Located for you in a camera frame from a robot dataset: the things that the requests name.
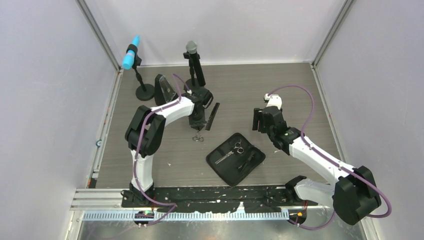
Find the metal edge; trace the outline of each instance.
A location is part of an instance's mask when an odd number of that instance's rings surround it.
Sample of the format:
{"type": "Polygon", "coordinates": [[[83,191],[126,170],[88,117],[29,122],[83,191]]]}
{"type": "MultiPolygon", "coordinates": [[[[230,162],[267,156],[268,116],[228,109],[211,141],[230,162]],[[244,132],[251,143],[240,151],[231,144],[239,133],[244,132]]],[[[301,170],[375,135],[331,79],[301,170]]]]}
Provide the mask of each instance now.
{"type": "MultiPolygon", "coordinates": [[[[249,62],[209,62],[202,66],[255,65],[255,64],[311,64],[311,61],[249,61],[249,62]]],[[[141,65],[137,68],[188,67],[187,63],[141,65]]]]}
{"type": "Polygon", "coordinates": [[[69,221],[69,227],[65,240],[77,240],[80,235],[81,225],[83,223],[84,211],[72,211],[72,217],[69,221]]]}
{"type": "Polygon", "coordinates": [[[102,163],[103,154],[105,152],[106,140],[108,139],[109,128],[111,127],[112,116],[115,110],[115,104],[118,97],[118,91],[121,86],[123,70],[121,69],[115,77],[115,81],[113,84],[112,91],[110,92],[109,104],[107,106],[107,111],[104,116],[103,125],[100,130],[99,140],[101,140],[101,145],[98,147],[94,154],[93,165],[91,167],[89,179],[93,177],[94,172],[98,172],[100,170],[100,165],[102,163]]]}
{"type": "MultiPolygon", "coordinates": [[[[123,188],[79,188],[75,191],[71,211],[82,210],[151,210],[150,207],[122,208],[121,191],[128,190],[123,188]]],[[[244,205],[240,203],[240,209],[244,209],[244,205]]],[[[281,209],[303,209],[303,205],[281,206],[281,209]]],[[[311,209],[328,208],[327,206],[317,205],[308,206],[311,209]]]]}
{"type": "Polygon", "coordinates": [[[327,116],[328,123],[330,125],[332,135],[334,137],[335,146],[337,147],[338,154],[340,155],[340,160],[342,160],[343,162],[346,162],[345,154],[343,153],[342,145],[340,144],[340,140],[339,140],[339,136],[338,136],[338,133],[337,133],[337,130],[336,130],[336,126],[335,126],[333,119],[331,117],[332,112],[331,112],[331,109],[330,109],[328,102],[327,102],[326,92],[324,91],[324,88],[323,88],[321,79],[318,75],[317,69],[315,69],[312,64],[310,65],[310,68],[312,70],[313,77],[315,78],[316,86],[318,87],[318,92],[319,92],[319,95],[321,96],[322,104],[324,105],[325,115],[327,116]]]}
{"type": "Polygon", "coordinates": [[[335,21],[330,28],[330,31],[328,32],[327,36],[324,39],[324,42],[322,43],[321,47],[319,48],[319,51],[316,54],[315,59],[312,61],[312,66],[316,67],[318,65],[318,63],[320,62],[321,58],[323,57],[323,54],[325,53],[328,46],[330,45],[330,42],[332,41],[333,37],[336,35],[337,30],[342,25],[343,20],[348,15],[348,12],[351,9],[352,4],[354,2],[355,2],[355,0],[345,0],[344,1],[343,6],[341,7],[340,11],[338,12],[337,17],[335,18],[335,21]]]}
{"type": "Polygon", "coordinates": [[[106,41],[105,36],[102,33],[102,30],[100,29],[99,25],[96,22],[96,19],[94,18],[92,12],[90,11],[89,6],[87,5],[85,0],[75,0],[75,2],[78,4],[79,9],[81,10],[82,14],[84,15],[85,19],[87,20],[88,24],[90,25],[94,35],[96,36],[97,40],[99,41],[101,47],[103,48],[104,52],[106,53],[107,57],[109,58],[110,62],[112,63],[113,67],[119,71],[120,65],[115,58],[114,53],[112,52],[112,49],[110,48],[108,42],[106,41]]]}
{"type": "Polygon", "coordinates": [[[363,232],[367,240],[379,240],[379,234],[377,233],[376,227],[374,225],[374,220],[370,217],[365,217],[360,221],[362,225],[363,232]]]}
{"type": "MultiPolygon", "coordinates": [[[[280,209],[279,212],[246,212],[244,209],[236,209],[233,212],[154,212],[154,217],[147,221],[176,222],[176,221],[239,221],[239,220],[289,220],[290,213],[288,209],[280,209]]],[[[93,210],[86,211],[82,221],[137,221],[135,217],[139,210],[93,210]]]]}

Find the blue object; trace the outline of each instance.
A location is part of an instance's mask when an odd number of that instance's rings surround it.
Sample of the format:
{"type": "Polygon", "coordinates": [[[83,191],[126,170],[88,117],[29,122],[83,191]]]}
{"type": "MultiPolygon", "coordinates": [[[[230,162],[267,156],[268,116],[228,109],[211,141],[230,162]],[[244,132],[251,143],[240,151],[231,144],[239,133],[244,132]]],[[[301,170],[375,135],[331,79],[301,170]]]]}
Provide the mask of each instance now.
{"type": "MultiPolygon", "coordinates": [[[[138,48],[139,47],[139,43],[140,43],[140,36],[137,35],[132,40],[132,44],[138,48]]],[[[136,56],[136,53],[133,50],[129,50],[126,53],[126,55],[123,57],[122,67],[124,69],[127,69],[127,70],[130,69],[133,66],[133,64],[134,64],[134,57],[135,56],[136,56]]]]}

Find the silver scissors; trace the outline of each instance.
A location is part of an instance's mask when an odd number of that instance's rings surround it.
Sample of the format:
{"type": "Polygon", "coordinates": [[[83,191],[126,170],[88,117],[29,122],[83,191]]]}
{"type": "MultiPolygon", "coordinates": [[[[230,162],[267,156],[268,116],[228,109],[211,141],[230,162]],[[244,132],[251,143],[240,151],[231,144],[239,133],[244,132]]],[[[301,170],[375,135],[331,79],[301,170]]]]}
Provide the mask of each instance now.
{"type": "Polygon", "coordinates": [[[239,142],[236,142],[234,144],[234,149],[237,149],[236,151],[231,150],[229,151],[227,154],[225,154],[223,157],[221,157],[220,159],[218,159],[215,164],[219,164],[220,162],[224,161],[225,159],[227,159],[229,156],[233,155],[234,153],[238,153],[238,154],[242,154],[245,152],[245,150],[242,148],[242,140],[240,139],[239,142]]]}
{"type": "Polygon", "coordinates": [[[245,152],[245,150],[242,148],[242,140],[240,139],[240,141],[239,142],[236,142],[235,144],[234,144],[234,149],[237,149],[236,150],[236,152],[238,153],[238,154],[242,154],[242,153],[244,153],[245,152]]]}
{"type": "Polygon", "coordinates": [[[191,139],[193,139],[193,141],[196,141],[196,142],[203,142],[204,140],[203,137],[200,136],[200,131],[197,131],[196,136],[192,137],[191,139]]]}

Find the black pouch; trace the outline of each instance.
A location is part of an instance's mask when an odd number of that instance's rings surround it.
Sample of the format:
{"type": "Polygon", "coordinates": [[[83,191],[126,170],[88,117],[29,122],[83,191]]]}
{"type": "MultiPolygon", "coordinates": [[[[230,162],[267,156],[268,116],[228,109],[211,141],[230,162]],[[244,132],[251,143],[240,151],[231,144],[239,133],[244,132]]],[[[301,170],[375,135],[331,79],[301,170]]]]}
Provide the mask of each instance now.
{"type": "Polygon", "coordinates": [[[265,157],[265,153],[253,146],[243,135],[237,132],[209,153],[206,156],[206,162],[224,182],[231,187],[235,187],[245,179],[253,169],[261,164],[265,157]],[[240,141],[243,153],[238,153],[238,149],[235,148],[236,143],[240,141]],[[224,157],[230,151],[234,153],[216,164],[220,158],[224,157]]]}

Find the wooden floor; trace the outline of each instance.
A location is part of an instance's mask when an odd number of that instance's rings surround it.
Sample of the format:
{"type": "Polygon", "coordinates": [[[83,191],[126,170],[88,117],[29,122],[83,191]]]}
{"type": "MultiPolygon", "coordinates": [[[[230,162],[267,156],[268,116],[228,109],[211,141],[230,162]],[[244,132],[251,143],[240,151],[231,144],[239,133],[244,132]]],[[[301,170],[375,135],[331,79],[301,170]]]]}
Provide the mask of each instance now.
{"type": "MultiPolygon", "coordinates": [[[[188,79],[188,66],[139,68],[144,82],[153,84],[155,76],[162,74],[174,85],[176,73],[188,79]]],[[[243,134],[253,145],[266,154],[263,164],[249,174],[240,185],[284,184],[298,175],[323,182],[307,165],[282,151],[276,152],[266,134],[252,131],[253,109],[264,108],[265,93],[287,84],[307,87],[316,102],[315,115],[305,133],[315,144],[339,157],[330,130],[323,103],[308,63],[245,64],[203,66],[206,88],[214,96],[214,103],[206,110],[206,119],[213,105],[221,103],[211,131],[202,130],[204,142],[194,142],[196,131],[189,126],[187,117],[168,125],[162,144],[154,155],[153,181],[158,187],[225,186],[208,166],[205,157],[233,133],[243,134]]],[[[132,179],[132,157],[124,139],[127,127],[140,105],[154,107],[154,100],[139,101],[135,96],[139,83],[134,71],[123,73],[116,106],[107,137],[97,188],[127,188],[132,179]]],[[[282,98],[283,116],[287,124],[300,129],[311,110],[308,95],[298,88],[285,88],[278,92],[282,98]]]]}

